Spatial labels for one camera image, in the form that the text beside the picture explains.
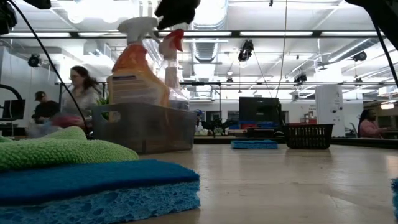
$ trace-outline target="green microfiber cloth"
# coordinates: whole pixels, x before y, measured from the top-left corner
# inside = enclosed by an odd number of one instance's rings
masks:
[[[6,137],[3,137],[3,136],[0,136],[0,143],[3,143],[3,142],[10,142],[10,141],[12,141],[11,139],[9,139],[9,138],[6,138]]]
[[[69,127],[38,139],[2,140],[0,172],[64,164],[138,160],[137,153],[124,146],[107,141],[87,140],[78,127]]]

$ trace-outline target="white spray bottle cap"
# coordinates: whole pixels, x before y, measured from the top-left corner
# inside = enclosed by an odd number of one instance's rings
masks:
[[[147,34],[160,44],[160,40],[154,34],[154,28],[157,27],[157,24],[157,19],[154,17],[136,17],[120,23],[118,31],[127,34],[127,44],[142,43]]]

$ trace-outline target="orange spray bottle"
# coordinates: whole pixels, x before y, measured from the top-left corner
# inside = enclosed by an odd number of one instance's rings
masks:
[[[147,50],[142,45],[147,34],[160,43],[153,32],[157,24],[156,18],[137,17],[119,25],[118,30],[127,34],[127,47],[107,79],[111,104],[138,102],[169,106],[169,88],[149,68]]]

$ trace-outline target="spray bottle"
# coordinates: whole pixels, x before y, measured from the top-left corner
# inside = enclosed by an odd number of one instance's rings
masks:
[[[182,77],[178,77],[177,75],[177,50],[182,52],[181,41],[183,37],[184,30],[177,29],[167,35],[163,39],[163,42],[159,44],[159,52],[163,55],[163,62],[157,76],[170,88],[171,107],[189,110],[188,99],[184,96],[180,87]]]
[[[127,47],[119,56],[108,77],[109,103],[139,102],[169,106],[169,88],[157,78],[148,66],[147,50],[142,39],[149,34],[156,42],[153,28],[157,19],[137,17],[123,21],[118,30],[127,34]]]

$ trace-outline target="blue sponge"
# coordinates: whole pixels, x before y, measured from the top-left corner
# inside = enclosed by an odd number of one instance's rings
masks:
[[[391,180],[392,205],[394,206],[394,215],[398,219],[398,178]]]
[[[155,160],[0,174],[0,223],[119,223],[200,206],[199,176]]]
[[[271,140],[231,141],[233,149],[278,149],[278,144]]]

